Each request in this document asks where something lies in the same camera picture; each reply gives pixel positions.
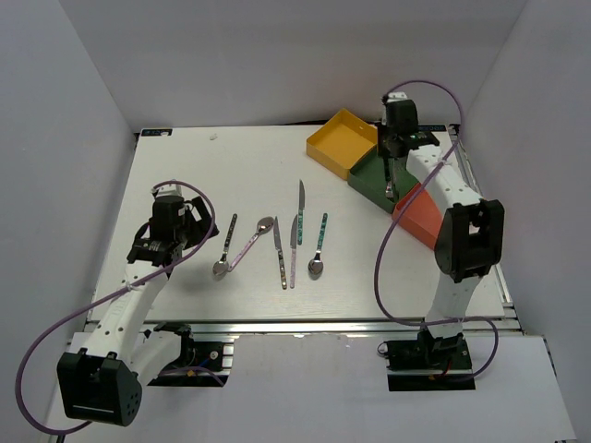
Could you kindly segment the fork with green handle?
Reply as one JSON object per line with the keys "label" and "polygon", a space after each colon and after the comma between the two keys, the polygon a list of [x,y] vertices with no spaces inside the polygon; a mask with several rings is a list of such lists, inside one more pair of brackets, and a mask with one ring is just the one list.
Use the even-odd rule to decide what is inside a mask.
{"label": "fork with green handle", "polygon": [[389,200],[394,200],[394,187],[393,187],[393,183],[392,183],[392,168],[390,165],[390,159],[388,157],[384,157],[382,159],[382,163],[383,163],[384,179],[386,182],[385,197]]}

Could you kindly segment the fork with black patterned handle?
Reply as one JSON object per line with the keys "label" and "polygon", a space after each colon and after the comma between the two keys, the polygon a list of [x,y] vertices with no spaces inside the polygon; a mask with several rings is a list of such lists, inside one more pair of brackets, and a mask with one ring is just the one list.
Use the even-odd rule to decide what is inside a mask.
{"label": "fork with black patterned handle", "polygon": [[391,160],[391,169],[392,169],[392,195],[394,198],[398,199],[399,198],[399,192],[398,192],[398,187],[397,187],[397,161],[396,159],[392,159]]}

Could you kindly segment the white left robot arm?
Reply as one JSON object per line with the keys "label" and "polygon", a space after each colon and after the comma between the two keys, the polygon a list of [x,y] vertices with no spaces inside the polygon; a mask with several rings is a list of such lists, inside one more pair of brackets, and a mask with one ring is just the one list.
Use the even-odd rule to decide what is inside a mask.
{"label": "white left robot arm", "polygon": [[218,234],[201,197],[156,197],[152,215],[137,231],[127,255],[122,288],[94,332],[57,364],[66,416],[128,426],[139,412],[142,391],[168,365],[184,368],[195,357],[185,325],[160,325],[138,344],[153,302],[172,274],[171,264],[185,250]]}

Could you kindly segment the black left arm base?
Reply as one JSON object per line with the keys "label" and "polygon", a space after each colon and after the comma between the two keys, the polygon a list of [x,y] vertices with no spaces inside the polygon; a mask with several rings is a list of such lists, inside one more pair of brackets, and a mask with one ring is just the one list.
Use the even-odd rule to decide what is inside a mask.
{"label": "black left arm base", "polygon": [[142,331],[144,341],[156,332],[172,332],[181,338],[181,353],[150,382],[154,387],[221,388],[229,378],[233,344],[199,339],[188,324],[164,322]]}

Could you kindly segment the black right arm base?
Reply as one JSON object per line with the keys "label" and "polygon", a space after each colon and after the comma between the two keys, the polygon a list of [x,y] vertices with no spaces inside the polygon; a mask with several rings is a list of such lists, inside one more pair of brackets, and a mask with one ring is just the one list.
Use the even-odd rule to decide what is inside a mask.
{"label": "black right arm base", "polygon": [[386,361],[390,392],[474,390],[472,360],[465,339],[454,350],[428,354],[418,340],[383,341],[377,354]]}

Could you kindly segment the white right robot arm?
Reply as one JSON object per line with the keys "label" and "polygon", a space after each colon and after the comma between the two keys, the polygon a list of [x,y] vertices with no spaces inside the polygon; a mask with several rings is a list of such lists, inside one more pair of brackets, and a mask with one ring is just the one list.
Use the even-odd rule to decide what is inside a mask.
{"label": "white right robot arm", "polygon": [[436,368],[449,359],[446,340],[462,333],[477,286],[501,259],[504,207],[482,198],[453,169],[451,153],[432,132],[419,128],[416,105],[405,93],[387,93],[382,103],[379,154],[410,173],[442,217],[434,246],[440,278],[423,327],[430,336],[416,346],[418,360]]}

